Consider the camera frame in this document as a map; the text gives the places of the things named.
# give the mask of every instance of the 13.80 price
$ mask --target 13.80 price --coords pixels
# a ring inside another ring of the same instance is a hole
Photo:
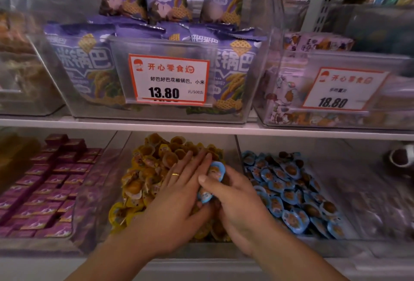
[[[331,104],[332,98],[322,98],[319,107],[324,108],[339,108],[342,109],[348,102],[348,99],[336,98]]]
[[[158,87],[151,87],[148,90],[151,92],[152,98],[178,99],[180,97],[180,91],[177,88],[165,88],[164,93]]]

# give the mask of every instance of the fingernail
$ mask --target fingernail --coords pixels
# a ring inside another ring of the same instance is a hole
[[[199,175],[199,177],[198,177],[198,181],[200,183],[204,183],[206,181],[206,179],[207,179],[206,175]]]

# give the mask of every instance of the forearm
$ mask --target forearm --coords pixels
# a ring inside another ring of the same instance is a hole
[[[151,260],[149,245],[123,231],[110,237],[66,281],[131,281]]]
[[[308,245],[272,221],[253,242],[253,257],[273,279],[347,280]]]

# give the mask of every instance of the left hand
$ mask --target left hand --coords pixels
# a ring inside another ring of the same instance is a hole
[[[189,151],[170,169],[154,201],[123,232],[132,240],[140,239],[140,247],[144,242],[151,258],[169,254],[189,242],[214,215],[210,203],[190,215],[199,190],[198,176],[206,175],[212,162],[206,150],[192,157]]]

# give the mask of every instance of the red-bordered price tag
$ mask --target red-bordered price tag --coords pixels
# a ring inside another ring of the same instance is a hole
[[[322,67],[302,108],[362,111],[384,84],[389,72]]]
[[[138,102],[200,105],[207,99],[209,60],[129,54],[129,66]]]

